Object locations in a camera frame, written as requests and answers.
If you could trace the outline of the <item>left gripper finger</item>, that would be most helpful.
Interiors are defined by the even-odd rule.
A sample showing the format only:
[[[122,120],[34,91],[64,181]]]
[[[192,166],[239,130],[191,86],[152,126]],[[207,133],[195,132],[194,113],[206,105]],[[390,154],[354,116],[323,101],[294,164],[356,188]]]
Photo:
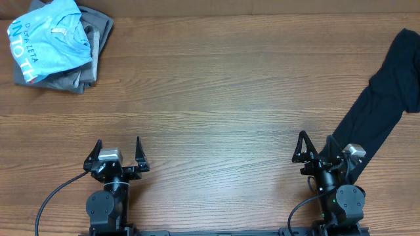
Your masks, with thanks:
[[[102,140],[99,139],[96,142],[95,147],[93,148],[92,152],[90,152],[90,154],[87,156],[87,158],[85,159],[83,163],[84,171],[91,171],[93,164],[95,163],[95,161],[98,160],[98,156],[101,149],[102,149]]]
[[[141,172],[148,172],[150,170],[139,136],[136,138],[135,161]]]

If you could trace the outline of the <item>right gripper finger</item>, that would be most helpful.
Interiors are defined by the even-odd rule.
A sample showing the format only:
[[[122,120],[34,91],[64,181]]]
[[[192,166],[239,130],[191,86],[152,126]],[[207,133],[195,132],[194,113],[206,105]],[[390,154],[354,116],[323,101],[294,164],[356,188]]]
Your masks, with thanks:
[[[317,154],[318,152],[308,137],[308,134],[304,130],[300,131],[291,161],[293,163],[312,162],[315,160]]]
[[[343,150],[342,145],[333,137],[329,135],[326,138],[327,158],[332,161],[336,160],[340,152]]]

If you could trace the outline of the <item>black t-shirt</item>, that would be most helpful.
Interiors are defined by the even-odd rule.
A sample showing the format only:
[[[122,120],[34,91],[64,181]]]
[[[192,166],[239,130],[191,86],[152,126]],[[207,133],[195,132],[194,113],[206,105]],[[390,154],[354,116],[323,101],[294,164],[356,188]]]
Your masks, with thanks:
[[[344,148],[361,145],[366,155],[350,171],[355,182],[399,122],[403,112],[419,112],[419,34],[403,29],[369,85],[344,116],[333,137]]]

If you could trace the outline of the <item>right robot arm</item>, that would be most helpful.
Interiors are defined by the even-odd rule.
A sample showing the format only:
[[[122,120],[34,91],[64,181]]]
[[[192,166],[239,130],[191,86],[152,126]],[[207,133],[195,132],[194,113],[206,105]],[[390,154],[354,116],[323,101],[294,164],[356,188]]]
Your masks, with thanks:
[[[305,131],[300,131],[291,161],[302,163],[302,175],[307,177],[308,185],[315,196],[299,203],[291,211],[287,220],[290,235],[296,230],[291,220],[302,206],[313,201],[320,203],[322,219],[303,229],[304,235],[368,235],[369,229],[361,228],[359,221],[364,218],[363,207],[366,193],[354,185],[350,171],[362,163],[366,151],[357,144],[348,144],[334,157],[320,155]]]

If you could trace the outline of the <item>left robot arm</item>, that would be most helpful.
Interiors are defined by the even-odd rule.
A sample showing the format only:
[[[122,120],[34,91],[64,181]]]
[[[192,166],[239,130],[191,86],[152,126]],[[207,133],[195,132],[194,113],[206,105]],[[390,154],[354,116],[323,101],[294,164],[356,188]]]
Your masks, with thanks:
[[[83,169],[103,189],[92,193],[86,202],[90,218],[90,235],[139,235],[128,222],[130,181],[142,178],[150,170],[140,138],[136,139],[134,166],[123,166],[123,156],[117,147],[104,148],[98,140],[83,163]]]

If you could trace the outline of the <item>light blue folded t-shirt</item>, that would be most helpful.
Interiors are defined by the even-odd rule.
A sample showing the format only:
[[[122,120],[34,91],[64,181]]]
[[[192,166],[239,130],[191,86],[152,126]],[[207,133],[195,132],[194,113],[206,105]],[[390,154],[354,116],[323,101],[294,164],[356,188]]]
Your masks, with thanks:
[[[54,0],[10,24],[10,50],[26,83],[33,84],[50,74],[92,61],[80,18],[81,11],[74,0]]]

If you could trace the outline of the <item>grey folded t-shirt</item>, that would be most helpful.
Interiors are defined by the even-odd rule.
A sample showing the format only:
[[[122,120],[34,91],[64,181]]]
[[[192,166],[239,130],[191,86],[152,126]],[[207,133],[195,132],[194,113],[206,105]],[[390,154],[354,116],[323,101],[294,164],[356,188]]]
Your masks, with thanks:
[[[32,1],[27,13],[44,7],[46,4],[42,1]],[[40,87],[56,90],[68,90],[70,92],[82,94],[86,88],[96,83],[98,73],[98,59],[105,42],[112,29],[114,21],[107,15],[77,5],[81,11],[80,22],[87,35],[91,47],[92,61],[79,66],[78,68],[61,71],[50,74],[45,79],[30,84],[24,81],[24,76],[19,65],[14,61],[14,82],[28,87]]]

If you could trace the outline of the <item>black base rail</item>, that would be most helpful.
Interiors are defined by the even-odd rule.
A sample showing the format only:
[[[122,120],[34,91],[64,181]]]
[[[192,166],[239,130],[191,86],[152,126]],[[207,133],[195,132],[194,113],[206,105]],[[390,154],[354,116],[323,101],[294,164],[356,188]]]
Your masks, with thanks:
[[[367,227],[361,228],[361,234],[356,232],[351,233],[332,233],[331,235],[362,235],[369,236],[369,229]],[[310,236],[321,235],[316,233],[310,227],[293,227],[292,231],[295,236]],[[138,231],[134,233],[82,233],[80,236],[88,235],[136,235],[136,236],[290,236],[289,230],[286,227],[281,227],[277,230],[245,230],[245,231],[193,231],[193,232],[170,232],[163,231]]]

